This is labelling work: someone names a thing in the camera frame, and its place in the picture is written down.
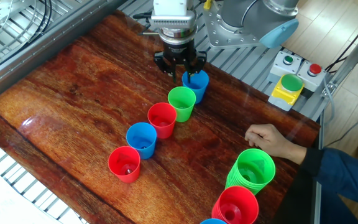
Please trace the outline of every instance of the green cup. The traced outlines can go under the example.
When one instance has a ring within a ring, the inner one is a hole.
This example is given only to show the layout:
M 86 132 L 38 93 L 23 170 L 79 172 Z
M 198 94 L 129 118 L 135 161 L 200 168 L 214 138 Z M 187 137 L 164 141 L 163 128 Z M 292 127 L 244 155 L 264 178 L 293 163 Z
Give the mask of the green cup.
M 260 149 L 242 152 L 227 176 L 226 188 L 242 186 L 254 195 L 262 190 L 276 173 L 273 159 Z
M 173 88 L 168 94 L 168 102 L 177 111 L 177 121 L 185 122 L 190 118 L 193 111 L 194 104 L 196 103 L 196 95 L 193 90 L 187 87 Z

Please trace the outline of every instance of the metal bracket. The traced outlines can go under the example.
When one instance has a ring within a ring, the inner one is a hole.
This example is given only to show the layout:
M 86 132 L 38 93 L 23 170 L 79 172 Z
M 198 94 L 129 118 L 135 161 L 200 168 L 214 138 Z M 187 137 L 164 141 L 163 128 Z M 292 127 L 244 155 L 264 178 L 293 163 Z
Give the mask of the metal bracket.
M 336 89 L 338 88 L 337 84 L 334 84 L 333 82 L 329 82 L 327 84 L 328 90 L 331 92 L 331 95 L 334 94 L 334 92 L 336 91 Z M 327 93 L 327 89 L 323 89 L 323 91 L 321 92 L 321 96 L 327 98 L 328 97 L 328 93 Z
M 203 17 L 208 32 L 209 43 L 214 49 L 234 49 L 239 47 L 262 46 L 259 40 L 244 28 L 230 27 L 221 19 L 223 2 L 216 3 L 210 9 L 204 9 Z

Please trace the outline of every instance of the red button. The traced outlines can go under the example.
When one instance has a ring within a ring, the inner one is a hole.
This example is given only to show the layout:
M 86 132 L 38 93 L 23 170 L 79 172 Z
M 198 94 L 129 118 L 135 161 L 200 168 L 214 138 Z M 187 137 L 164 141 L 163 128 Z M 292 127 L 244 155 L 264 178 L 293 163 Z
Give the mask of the red button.
M 321 67 L 318 64 L 312 64 L 309 68 L 310 72 L 313 74 L 319 74 L 321 72 Z

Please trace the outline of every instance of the wooden table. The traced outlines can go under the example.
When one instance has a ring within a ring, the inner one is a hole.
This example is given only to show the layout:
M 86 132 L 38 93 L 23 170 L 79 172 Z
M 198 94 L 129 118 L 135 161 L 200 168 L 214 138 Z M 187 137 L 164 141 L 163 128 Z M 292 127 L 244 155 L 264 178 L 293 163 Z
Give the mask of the wooden table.
M 236 157 L 250 148 L 244 133 L 251 124 L 272 123 L 303 146 L 314 141 L 315 122 L 207 64 L 203 102 L 172 137 L 158 140 L 139 179 L 122 183 L 109 171 L 110 153 L 181 85 L 158 70 L 153 54 L 162 43 L 138 36 L 142 29 L 115 12 L 0 96 L 0 147 L 90 223 L 200 223 Z M 273 218 L 297 172 L 273 159 L 277 172 L 257 194 L 257 223 Z

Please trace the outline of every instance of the robotic arm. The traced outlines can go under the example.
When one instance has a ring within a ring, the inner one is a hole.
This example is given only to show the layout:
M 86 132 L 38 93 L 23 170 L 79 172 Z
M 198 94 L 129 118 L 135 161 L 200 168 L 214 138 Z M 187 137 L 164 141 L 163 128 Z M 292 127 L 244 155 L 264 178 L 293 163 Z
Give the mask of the robotic arm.
M 174 82 L 177 65 L 185 66 L 189 82 L 194 73 L 203 69 L 206 52 L 195 50 L 197 15 L 193 0 L 154 0 L 151 13 L 134 15 L 134 18 L 146 18 L 152 27 L 159 28 L 164 51 L 154 54 L 154 62 L 163 73 L 173 77 Z
M 218 4 L 213 1 L 210 8 L 206 4 L 204 19 L 209 42 L 215 49 L 262 44 L 277 47 L 298 27 L 295 19 L 298 1 L 225 0 Z M 154 55 L 159 69 L 176 82 L 176 66 L 184 65 L 191 82 L 191 76 L 200 72 L 206 63 L 206 52 L 195 49 L 197 14 L 193 0 L 154 0 L 152 12 L 134 15 L 134 19 L 143 18 L 152 27 L 159 28 L 158 34 L 163 40 L 164 51 Z

